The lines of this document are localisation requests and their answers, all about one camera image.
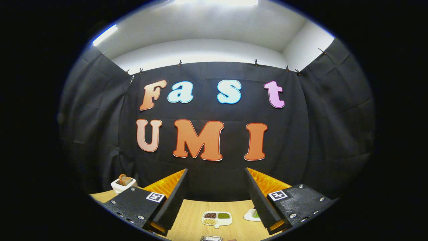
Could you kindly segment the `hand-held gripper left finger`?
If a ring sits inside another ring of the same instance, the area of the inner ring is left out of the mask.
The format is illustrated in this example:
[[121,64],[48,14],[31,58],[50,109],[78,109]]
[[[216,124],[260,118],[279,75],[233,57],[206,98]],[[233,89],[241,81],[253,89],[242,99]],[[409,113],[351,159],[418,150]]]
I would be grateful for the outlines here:
[[188,180],[185,168],[145,188],[129,187],[103,205],[131,225],[167,236],[188,192]]

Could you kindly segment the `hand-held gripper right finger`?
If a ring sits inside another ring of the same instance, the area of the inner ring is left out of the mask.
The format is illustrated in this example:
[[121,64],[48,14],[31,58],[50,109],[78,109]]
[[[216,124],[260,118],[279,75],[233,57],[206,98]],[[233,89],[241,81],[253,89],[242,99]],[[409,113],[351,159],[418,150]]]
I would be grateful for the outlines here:
[[335,203],[306,184],[289,185],[252,168],[245,168],[249,196],[270,235],[312,220]]

